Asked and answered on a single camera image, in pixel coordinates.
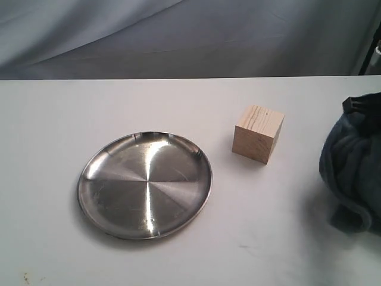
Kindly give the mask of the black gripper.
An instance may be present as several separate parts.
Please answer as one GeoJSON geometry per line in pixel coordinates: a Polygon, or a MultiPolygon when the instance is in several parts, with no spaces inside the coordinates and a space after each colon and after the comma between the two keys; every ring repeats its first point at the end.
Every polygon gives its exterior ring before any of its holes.
{"type": "Polygon", "coordinates": [[[348,97],[342,107],[361,134],[380,133],[380,92],[348,97]]]}

